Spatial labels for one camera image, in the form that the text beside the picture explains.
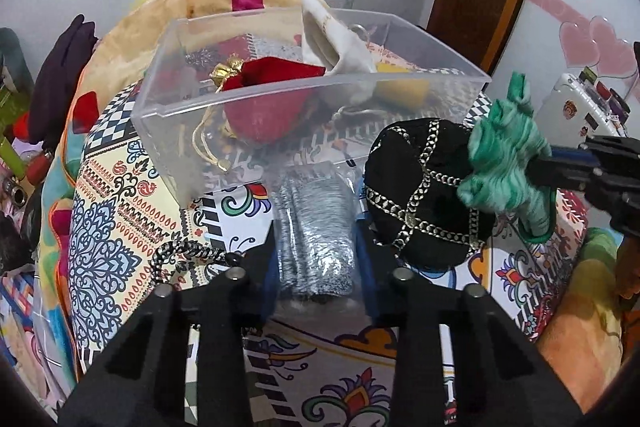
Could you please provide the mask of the person's right hand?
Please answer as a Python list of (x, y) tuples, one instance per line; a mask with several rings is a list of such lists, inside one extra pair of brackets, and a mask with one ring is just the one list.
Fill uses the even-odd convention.
[(635, 237), (625, 237), (618, 248), (615, 284), (617, 294), (624, 299), (631, 299), (639, 292), (640, 244)]

